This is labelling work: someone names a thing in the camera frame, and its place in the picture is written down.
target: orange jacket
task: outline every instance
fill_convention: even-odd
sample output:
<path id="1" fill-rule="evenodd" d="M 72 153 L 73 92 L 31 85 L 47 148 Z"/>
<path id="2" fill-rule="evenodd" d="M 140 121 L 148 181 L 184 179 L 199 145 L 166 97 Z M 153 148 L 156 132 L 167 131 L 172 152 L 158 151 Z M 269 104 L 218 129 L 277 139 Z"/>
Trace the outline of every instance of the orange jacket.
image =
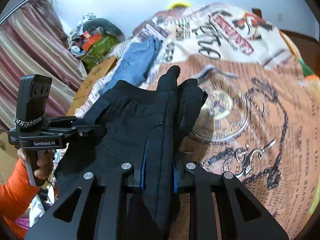
<path id="1" fill-rule="evenodd" d="M 17 237 L 23 239 L 27 230 L 15 224 L 14 221 L 22 215 L 39 187 L 29 184 L 27 169 L 19 159 L 7 183 L 0 185 L 0 214 Z"/>

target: gray cloth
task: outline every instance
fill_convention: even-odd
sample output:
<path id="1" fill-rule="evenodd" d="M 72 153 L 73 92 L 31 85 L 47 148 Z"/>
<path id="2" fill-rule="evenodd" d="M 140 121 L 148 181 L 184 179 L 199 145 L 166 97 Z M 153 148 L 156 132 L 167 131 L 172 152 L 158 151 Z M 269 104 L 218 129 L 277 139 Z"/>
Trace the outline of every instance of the gray cloth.
<path id="1" fill-rule="evenodd" d="M 117 26 L 109 22 L 107 19 L 103 19 L 103 18 L 92 19 L 88 22 L 85 22 L 83 24 L 83 31 L 84 32 L 92 31 L 98 27 L 102 27 L 103 29 L 102 33 L 107 33 L 107 34 L 111 34 L 112 36 L 115 36 L 119 42 L 122 42 L 125 40 L 125 37 L 122 31 Z"/>
<path id="2" fill-rule="evenodd" d="M 113 75 L 99 93 L 102 95 L 119 80 L 125 80 L 128 83 L 139 86 L 147 80 L 149 70 L 156 59 L 162 41 L 158 38 L 149 36 L 142 43 L 132 43 L 128 51 L 124 54 L 123 60 Z"/>

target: blue strip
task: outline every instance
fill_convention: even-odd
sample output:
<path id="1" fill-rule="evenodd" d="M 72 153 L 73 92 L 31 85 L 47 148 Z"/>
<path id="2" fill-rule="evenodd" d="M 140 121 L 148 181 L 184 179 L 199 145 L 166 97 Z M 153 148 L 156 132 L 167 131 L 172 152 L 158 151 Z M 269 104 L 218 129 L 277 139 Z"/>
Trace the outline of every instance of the blue strip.
<path id="1" fill-rule="evenodd" d="M 144 153 L 143 153 L 143 160 L 142 160 L 142 164 L 141 164 L 141 174 L 140 174 L 140 189 L 142 192 L 144 192 L 146 185 L 145 185 L 145 173 L 146 173 L 146 159 L 147 159 L 147 145 L 148 145 L 148 139 L 146 141 L 146 145 L 144 147 Z"/>
<path id="2" fill-rule="evenodd" d="M 173 191 L 178 193 L 178 171 L 176 167 L 173 167 Z"/>

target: pocket watch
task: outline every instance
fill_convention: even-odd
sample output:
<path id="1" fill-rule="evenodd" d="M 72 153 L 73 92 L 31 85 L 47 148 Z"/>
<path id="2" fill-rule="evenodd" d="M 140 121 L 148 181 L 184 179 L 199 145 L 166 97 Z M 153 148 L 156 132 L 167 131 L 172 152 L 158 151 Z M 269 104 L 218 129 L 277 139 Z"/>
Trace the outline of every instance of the pocket watch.
<path id="1" fill-rule="evenodd" d="M 200 80 L 199 86 L 208 98 L 190 136 L 212 144 L 225 144 L 239 137 L 249 124 L 250 103 L 246 95 L 221 71 L 207 73 L 206 78 Z"/>

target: braided cord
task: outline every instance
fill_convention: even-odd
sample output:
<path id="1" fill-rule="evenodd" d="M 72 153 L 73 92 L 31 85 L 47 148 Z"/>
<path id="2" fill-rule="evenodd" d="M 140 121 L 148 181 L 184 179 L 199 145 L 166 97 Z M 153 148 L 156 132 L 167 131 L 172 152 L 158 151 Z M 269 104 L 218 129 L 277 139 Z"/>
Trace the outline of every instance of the braided cord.
<path id="1" fill-rule="evenodd" d="M 29 127 L 34 126 L 34 125 L 36 125 L 37 123 L 41 122 L 41 121 L 45 118 L 46 115 L 47 115 L 47 113 L 44 112 L 42 116 L 40 116 L 40 117 L 38 117 L 38 118 L 36 118 L 36 119 L 33 119 L 33 120 L 31 120 L 31 121 L 28 121 L 28 122 L 24 122 L 24 121 L 18 119 L 18 118 L 15 116 L 15 117 L 13 118 L 13 121 L 14 121 L 18 126 L 20 126 L 20 127 L 29 128 Z"/>

